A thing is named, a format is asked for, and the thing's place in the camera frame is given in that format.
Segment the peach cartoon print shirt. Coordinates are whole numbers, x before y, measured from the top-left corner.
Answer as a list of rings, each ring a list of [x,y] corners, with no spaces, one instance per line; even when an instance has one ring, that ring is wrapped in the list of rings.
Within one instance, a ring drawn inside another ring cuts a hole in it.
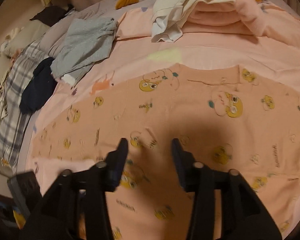
[[[101,161],[129,154],[107,196],[115,239],[183,239],[193,194],[179,186],[170,143],[218,171],[239,170],[282,235],[300,196],[300,94],[243,66],[175,64],[74,103],[33,140],[34,158]]]

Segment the pink folded clothes stack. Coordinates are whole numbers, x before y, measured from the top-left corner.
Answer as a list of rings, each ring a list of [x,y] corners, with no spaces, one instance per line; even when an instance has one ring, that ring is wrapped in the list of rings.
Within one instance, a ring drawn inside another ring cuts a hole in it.
[[[182,31],[262,36],[266,25],[266,16],[255,0],[236,0],[234,4],[199,2]]]

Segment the grey plaid blanket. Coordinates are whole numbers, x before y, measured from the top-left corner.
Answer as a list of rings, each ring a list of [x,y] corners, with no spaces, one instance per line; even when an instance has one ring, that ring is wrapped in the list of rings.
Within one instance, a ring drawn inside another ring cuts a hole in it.
[[[31,114],[20,111],[21,96],[33,78],[33,71],[48,55],[40,49],[42,38],[26,46],[17,57],[7,76],[2,94],[0,117],[0,163],[15,169]]]

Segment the dark navy garment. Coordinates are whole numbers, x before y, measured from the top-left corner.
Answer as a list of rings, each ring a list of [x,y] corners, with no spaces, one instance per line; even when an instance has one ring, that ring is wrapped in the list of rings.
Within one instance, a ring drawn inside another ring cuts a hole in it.
[[[40,110],[53,95],[57,86],[52,76],[51,64],[55,59],[48,57],[33,71],[33,78],[21,96],[19,109],[23,114],[33,114]]]

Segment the small plush toys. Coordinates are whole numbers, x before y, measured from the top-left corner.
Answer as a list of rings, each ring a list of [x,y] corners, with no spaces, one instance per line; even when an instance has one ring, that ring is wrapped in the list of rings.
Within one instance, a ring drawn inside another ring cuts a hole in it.
[[[16,27],[12,29],[6,36],[2,44],[0,45],[0,58],[5,54],[12,63],[15,62],[16,57],[20,54],[20,49],[8,49],[10,42],[21,32],[23,28]]]

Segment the beige pillow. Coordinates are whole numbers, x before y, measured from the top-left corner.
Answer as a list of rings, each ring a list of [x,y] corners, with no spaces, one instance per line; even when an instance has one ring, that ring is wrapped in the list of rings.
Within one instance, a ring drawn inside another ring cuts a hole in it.
[[[16,51],[23,50],[33,41],[42,37],[50,27],[39,20],[30,21],[4,47],[3,53],[12,57]]]

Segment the grey garment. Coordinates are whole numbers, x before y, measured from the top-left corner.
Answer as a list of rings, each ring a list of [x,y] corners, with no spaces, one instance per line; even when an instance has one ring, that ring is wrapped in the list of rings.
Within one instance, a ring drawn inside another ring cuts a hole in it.
[[[109,57],[116,30],[117,21],[111,17],[73,20],[51,64],[53,77],[77,85],[95,63]]]

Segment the dark brown cloth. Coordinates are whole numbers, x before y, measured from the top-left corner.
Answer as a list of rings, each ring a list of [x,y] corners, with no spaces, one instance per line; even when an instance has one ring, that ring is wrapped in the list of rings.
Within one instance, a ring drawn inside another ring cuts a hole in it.
[[[31,21],[38,20],[43,24],[51,27],[54,24],[56,24],[58,21],[63,19],[71,9],[74,9],[74,6],[71,4],[68,4],[68,8],[66,10],[56,5],[49,6],[43,9],[38,14],[36,14],[30,20]]]

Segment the pink printed duvet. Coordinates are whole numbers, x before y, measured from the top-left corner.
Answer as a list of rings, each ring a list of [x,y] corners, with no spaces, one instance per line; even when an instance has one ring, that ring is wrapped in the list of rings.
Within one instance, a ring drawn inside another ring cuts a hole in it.
[[[237,169],[287,236],[300,197],[300,20],[265,5],[260,37],[205,28],[200,9],[174,43],[153,43],[151,11],[119,21],[110,58],[43,107],[27,166],[46,192],[60,170],[129,154],[107,195],[116,239],[183,239],[193,196],[178,183],[170,143],[214,170]]]

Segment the white folded garment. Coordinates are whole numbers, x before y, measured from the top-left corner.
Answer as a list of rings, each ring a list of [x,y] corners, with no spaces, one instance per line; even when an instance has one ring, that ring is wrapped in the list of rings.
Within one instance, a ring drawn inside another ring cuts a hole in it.
[[[182,37],[181,29],[199,2],[233,5],[236,0],[156,0],[153,5],[152,42],[175,42]]]

